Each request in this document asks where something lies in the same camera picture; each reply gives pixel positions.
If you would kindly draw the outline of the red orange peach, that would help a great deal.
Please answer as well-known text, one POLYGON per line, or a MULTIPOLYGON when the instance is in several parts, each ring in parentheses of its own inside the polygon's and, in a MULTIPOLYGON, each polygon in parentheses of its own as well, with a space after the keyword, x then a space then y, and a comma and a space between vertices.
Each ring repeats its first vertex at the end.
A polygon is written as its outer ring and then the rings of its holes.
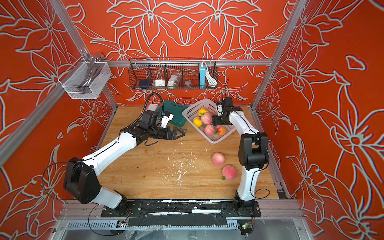
POLYGON ((227 129, 223 126, 217 126, 216 127, 216 134, 218 136, 224 136, 227 133, 227 129))

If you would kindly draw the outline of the pink peach with leaf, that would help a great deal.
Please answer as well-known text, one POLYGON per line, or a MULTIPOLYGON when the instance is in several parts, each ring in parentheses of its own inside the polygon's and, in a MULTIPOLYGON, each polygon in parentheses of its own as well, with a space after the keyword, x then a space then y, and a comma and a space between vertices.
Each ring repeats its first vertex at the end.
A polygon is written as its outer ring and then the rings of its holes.
POLYGON ((209 124, 209 125, 206 125, 205 127, 204 127, 204 133, 206 134, 206 135, 213 135, 213 134, 215 134, 215 132, 216 132, 216 129, 215 129, 215 127, 213 126, 213 125, 211 125, 211 124, 209 124))

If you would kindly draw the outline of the yellow peach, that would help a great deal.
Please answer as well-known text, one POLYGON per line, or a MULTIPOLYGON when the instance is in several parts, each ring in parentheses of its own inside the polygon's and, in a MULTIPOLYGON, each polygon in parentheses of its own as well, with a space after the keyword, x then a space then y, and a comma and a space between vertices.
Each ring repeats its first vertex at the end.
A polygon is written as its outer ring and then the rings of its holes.
POLYGON ((201 117, 195 117, 193 119, 193 124, 197 127, 200 128, 203 125, 203 122, 201 120, 201 117))
POLYGON ((198 112, 199 117, 202 117, 202 116, 203 116, 204 114, 206 114, 206 113, 209 113, 209 111, 206 110, 205 108, 201 108, 201 109, 199 110, 199 112, 198 112))

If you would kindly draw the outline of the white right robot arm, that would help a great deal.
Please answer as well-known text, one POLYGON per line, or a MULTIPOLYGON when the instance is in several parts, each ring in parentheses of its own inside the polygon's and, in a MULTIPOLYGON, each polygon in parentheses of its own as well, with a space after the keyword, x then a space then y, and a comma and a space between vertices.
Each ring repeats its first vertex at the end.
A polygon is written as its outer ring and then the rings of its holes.
POLYGON ((241 137, 238 158, 242 165, 242 176, 234 198, 235 206, 252 206, 256 201, 259 174, 269 162, 268 135, 248 121, 242 108, 233 104, 232 98, 223 98, 216 106, 218 114, 213 116, 213 125, 234 126, 241 137))

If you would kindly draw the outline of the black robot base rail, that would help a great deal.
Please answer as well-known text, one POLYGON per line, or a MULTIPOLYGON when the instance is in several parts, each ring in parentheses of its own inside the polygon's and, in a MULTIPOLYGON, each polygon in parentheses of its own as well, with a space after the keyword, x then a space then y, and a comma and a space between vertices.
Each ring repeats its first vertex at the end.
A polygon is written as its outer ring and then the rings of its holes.
POLYGON ((117 208, 103 207, 103 218, 123 220, 129 227, 229 228, 261 216, 256 200, 130 199, 117 208))

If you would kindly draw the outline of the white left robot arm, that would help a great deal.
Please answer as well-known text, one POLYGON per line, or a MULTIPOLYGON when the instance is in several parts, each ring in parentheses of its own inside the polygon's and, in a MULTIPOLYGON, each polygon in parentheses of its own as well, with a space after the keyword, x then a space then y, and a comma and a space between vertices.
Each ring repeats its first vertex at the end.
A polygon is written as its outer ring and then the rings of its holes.
POLYGON ((103 187, 98 177, 120 156, 141 143, 146 144, 150 138, 174 141, 185 136, 184 130, 168 126, 172 118, 170 112, 159 116, 157 112, 144 111, 134 123, 121 129, 116 139, 101 149, 82 159, 72 158, 66 166, 64 189, 81 204, 95 203, 116 210, 119 214, 125 213, 127 198, 103 187))

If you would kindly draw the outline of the pink red peach front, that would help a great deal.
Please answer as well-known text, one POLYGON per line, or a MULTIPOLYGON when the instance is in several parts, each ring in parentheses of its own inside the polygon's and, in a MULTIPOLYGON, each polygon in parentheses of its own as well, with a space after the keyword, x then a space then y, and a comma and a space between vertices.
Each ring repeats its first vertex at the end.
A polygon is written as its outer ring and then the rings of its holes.
POLYGON ((237 177, 237 170, 231 165, 227 165, 222 169, 223 180, 234 180, 237 177))

